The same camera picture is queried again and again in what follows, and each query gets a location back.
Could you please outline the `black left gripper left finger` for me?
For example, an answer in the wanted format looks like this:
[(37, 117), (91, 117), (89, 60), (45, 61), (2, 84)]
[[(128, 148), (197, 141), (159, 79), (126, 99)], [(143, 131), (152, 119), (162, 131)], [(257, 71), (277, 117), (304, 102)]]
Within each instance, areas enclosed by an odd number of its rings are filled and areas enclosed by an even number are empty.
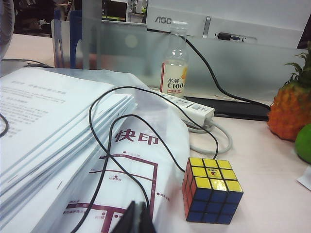
[(114, 228), (115, 233), (138, 232), (138, 205), (132, 201)]

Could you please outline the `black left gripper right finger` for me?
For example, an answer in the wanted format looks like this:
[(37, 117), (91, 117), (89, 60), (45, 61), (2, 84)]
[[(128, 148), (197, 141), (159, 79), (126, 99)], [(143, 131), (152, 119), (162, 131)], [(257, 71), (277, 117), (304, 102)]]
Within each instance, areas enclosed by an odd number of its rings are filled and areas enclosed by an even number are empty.
[(149, 211), (144, 202), (138, 205), (138, 232), (139, 233), (156, 233)]

